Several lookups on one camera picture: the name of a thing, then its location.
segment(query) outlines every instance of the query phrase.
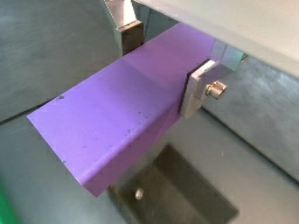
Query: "purple sheet metal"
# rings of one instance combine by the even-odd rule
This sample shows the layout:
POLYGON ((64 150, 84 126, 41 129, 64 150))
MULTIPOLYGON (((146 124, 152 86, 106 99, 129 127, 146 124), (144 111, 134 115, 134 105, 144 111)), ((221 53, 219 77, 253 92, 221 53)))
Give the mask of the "purple sheet metal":
POLYGON ((28 115, 94 196, 177 121, 185 74, 207 59, 212 42, 177 24, 28 115))

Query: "metal clamp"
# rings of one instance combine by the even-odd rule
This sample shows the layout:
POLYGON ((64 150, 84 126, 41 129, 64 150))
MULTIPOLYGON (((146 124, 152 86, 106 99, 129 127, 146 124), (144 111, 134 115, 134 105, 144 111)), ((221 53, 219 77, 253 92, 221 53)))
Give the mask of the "metal clamp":
POLYGON ((219 99, 227 90, 220 79, 231 74, 244 59, 244 53, 215 40, 211 59, 203 61, 187 74, 180 115, 189 118, 201 107, 207 96, 219 99))

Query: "green object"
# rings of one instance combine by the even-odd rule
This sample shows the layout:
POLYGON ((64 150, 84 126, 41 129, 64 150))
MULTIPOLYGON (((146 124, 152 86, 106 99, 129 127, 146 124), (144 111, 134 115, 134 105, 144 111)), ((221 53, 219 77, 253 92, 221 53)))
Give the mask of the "green object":
POLYGON ((1 187, 0 187, 0 224, 17 224, 14 213, 8 204, 1 187))

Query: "gray panel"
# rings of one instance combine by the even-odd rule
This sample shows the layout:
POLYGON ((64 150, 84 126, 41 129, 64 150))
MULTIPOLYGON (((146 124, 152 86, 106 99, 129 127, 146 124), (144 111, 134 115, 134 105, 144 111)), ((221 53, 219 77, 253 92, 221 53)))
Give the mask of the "gray panel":
POLYGON ((299 80, 248 58, 205 109, 299 180, 299 80))
POLYGON ((299 185, 231 130, 200 110, 181 119, 118 180, 121 188, 171 144, 239 215, 231 224, 297 224, 299 185))
POLYGON ((117 58, 97 0, 0 1, 0 121, 44 103, 117 58))
POLYGON ((297 0, 137 0, 299 77, 297 0))
POLYGON ((78 185, 25 116, 0 126, 0 184, 21 224, 125 224, 78 185))

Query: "silver metal bracket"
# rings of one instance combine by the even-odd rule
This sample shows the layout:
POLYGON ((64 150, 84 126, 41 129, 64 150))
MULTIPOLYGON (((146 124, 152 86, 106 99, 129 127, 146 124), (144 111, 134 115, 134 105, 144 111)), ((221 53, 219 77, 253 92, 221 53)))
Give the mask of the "silver metal bracket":
POLYGON ((189 118, 201 107, 207 96, 216 100, 223 96, 227 86, 220 79, 237 69, 243 59, 243 52, 215 40, 209 59, 187 74, 180 106, 180 115, 184 118, 189 118))
POLYGON ((100 0, 113 28, 120 56, 130 53, 144 43, 144 24, 136 20, 130 0, 100 0))

